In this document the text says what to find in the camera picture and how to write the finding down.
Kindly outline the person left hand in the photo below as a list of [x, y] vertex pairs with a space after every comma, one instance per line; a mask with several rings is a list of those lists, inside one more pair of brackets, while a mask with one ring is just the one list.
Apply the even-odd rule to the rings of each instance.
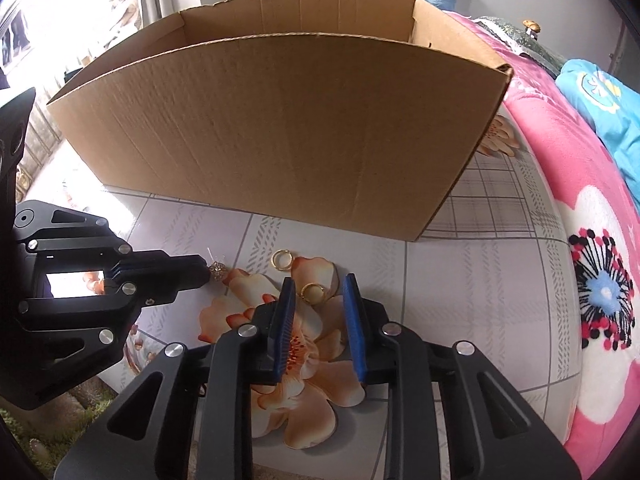
[[31, 411], [14, 408], [13, 413], [27, 426], [43, 434], [60, 434], [79, 429], [99, 411], [101, 403], [114, 399], [115, 391], [99, 377], [71, 388], [62, 396]]

